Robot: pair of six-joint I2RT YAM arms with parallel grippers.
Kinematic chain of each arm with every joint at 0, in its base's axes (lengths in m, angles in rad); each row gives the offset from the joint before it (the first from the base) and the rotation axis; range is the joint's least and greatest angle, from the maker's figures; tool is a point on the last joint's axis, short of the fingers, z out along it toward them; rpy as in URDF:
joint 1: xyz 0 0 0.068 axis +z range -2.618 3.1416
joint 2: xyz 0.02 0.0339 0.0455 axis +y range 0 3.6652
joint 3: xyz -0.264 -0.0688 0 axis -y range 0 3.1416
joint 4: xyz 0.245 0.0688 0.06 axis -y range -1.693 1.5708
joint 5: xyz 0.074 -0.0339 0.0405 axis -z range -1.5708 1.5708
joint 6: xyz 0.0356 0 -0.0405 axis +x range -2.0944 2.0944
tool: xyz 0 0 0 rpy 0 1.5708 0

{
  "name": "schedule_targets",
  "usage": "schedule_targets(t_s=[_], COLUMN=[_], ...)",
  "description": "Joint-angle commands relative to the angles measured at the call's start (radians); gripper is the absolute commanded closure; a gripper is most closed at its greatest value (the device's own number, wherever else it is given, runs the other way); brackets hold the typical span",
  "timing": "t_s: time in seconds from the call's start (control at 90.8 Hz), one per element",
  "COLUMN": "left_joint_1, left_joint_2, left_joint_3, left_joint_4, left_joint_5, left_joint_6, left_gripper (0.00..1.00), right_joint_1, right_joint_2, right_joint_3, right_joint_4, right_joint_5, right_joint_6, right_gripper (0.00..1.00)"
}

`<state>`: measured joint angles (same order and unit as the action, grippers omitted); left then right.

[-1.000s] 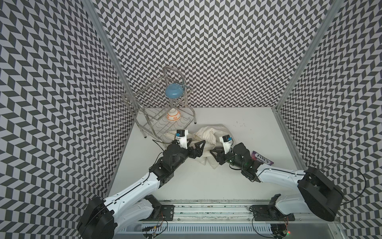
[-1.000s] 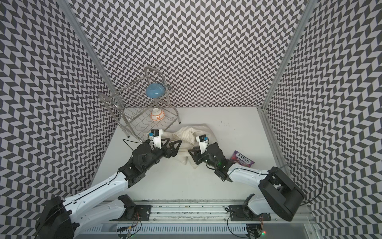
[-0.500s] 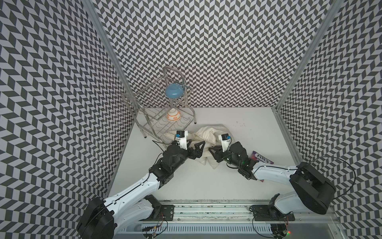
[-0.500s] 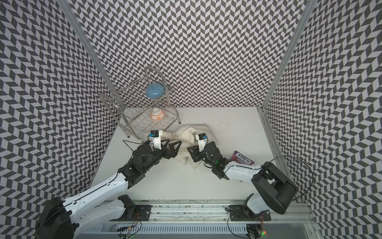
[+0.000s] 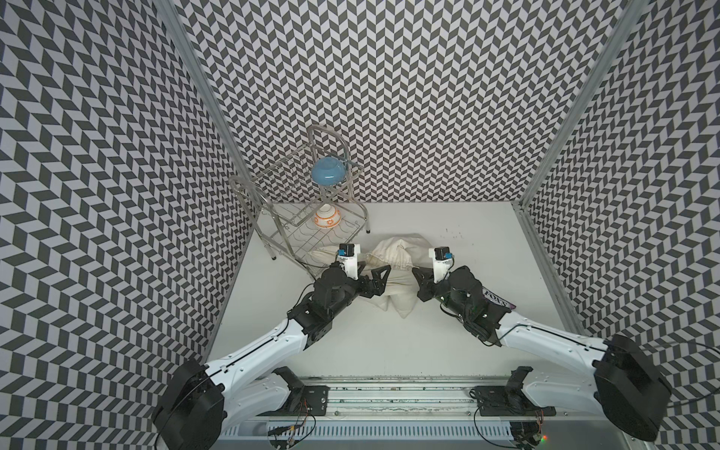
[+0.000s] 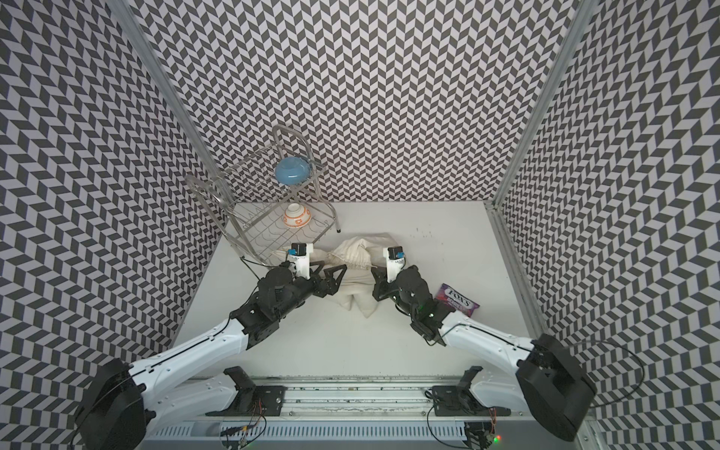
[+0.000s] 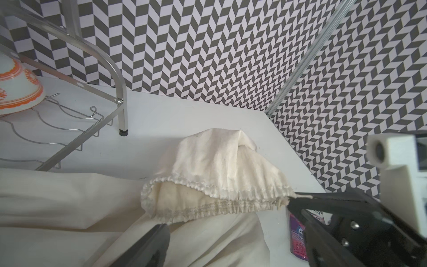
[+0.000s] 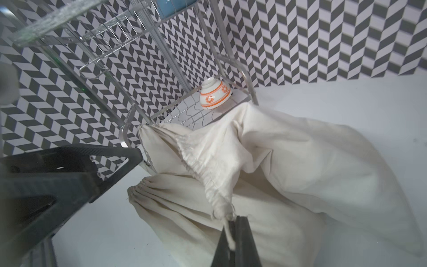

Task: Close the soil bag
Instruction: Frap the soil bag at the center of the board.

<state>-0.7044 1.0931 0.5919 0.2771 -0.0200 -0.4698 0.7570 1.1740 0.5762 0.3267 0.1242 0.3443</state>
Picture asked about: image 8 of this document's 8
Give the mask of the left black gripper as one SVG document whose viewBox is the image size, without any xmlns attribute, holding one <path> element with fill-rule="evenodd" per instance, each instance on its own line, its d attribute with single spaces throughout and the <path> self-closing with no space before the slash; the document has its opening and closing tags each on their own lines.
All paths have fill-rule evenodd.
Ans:
<svg viewBox="0 0 427 267">
<path fill-rule="evenodd" d="M 94 156 L 125 157 L 109 178 Z M 1 266 L 18 265 L 86 203 L 111 189 L 143 160 L 139 149 L 67 145 L 1 159 Z"/>
</svg>

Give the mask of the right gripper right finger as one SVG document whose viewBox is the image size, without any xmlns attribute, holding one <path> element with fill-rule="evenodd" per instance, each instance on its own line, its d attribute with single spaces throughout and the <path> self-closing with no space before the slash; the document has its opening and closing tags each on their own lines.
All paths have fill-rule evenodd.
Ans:
<svg viewBox="0 0 427 267">
<path fill-rule="evenodd" d="M 235 238 L 235 266 L 262 267 L 247 217 L 237 217 L 235 223 Z"/>
</svg>

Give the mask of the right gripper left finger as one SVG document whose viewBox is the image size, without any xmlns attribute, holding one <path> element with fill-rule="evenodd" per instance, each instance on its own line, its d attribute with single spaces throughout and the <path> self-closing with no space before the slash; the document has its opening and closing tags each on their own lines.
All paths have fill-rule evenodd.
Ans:
<svg viewBox="0 0 427 267">
<path fill-rule="evenodd" d="M 222 230 L 211 267 L 235 267 L 235 252 L 229 248 L 224 229 Z"/>
</svg>

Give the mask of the cream cloth bag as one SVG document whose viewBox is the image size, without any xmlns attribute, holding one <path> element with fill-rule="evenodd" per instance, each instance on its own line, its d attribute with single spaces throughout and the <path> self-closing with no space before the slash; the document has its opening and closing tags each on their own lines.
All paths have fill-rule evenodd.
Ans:
<svg viewBox="0 0 427 267">
<path fill-rule="evenodd" d="M 127 193 L 139 217 L 180 266 L 211 265 L 223 226 L 212 218 L 202 183 L 158 174 Z M 325 230 L 318 215 L 282 196 L 260 171 L 241 173 L 232 203 L 238 215 L 248 218 L 263 266 L 313 266 Z"/>
</svg>

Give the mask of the cream drawstring soil bag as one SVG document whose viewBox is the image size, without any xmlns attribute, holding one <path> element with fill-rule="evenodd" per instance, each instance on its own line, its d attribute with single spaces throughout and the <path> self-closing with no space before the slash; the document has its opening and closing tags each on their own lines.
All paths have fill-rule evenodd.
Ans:
<svg viewBox="0 0 427 267">
<path fill-rule="evenodd" d="M 243 103 L 197 130 L 163 123 L 141 126 L 139 136 L 155 175 L 189 176 L 202 183 L 212 218 L 223 227 L 239 216 L 232 198 L 241 173 L 260 171 L 282 196 L 321 219 L 327 215 L 410 254 L 424 251 L 393 171 L 348 126 Z"/>
</svg>

